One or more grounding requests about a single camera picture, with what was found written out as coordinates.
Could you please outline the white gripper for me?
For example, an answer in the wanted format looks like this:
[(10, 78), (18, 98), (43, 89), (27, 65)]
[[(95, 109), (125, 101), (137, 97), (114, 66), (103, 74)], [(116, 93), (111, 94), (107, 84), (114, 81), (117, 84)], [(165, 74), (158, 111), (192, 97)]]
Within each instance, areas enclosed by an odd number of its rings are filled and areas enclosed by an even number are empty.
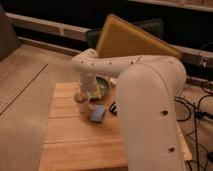
[(97, 81), (94, 74), (80, 74), (79, 75), (80, 90), (90, 94), (91, 99), (97, 98)]

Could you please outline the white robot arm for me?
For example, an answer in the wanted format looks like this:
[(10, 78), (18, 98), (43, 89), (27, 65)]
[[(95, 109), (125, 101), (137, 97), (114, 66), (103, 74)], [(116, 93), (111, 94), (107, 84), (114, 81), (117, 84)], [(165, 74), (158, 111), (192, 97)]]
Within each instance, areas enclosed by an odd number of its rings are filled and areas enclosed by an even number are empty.
[(80, 87), (90, 91), (95, 76), (118, 79), (116, 108), (129, 171), (186, 171), (174, 97), (183, 89), (186, 70), (172, 56), (101, 58), (93, 49), (73, 57)]

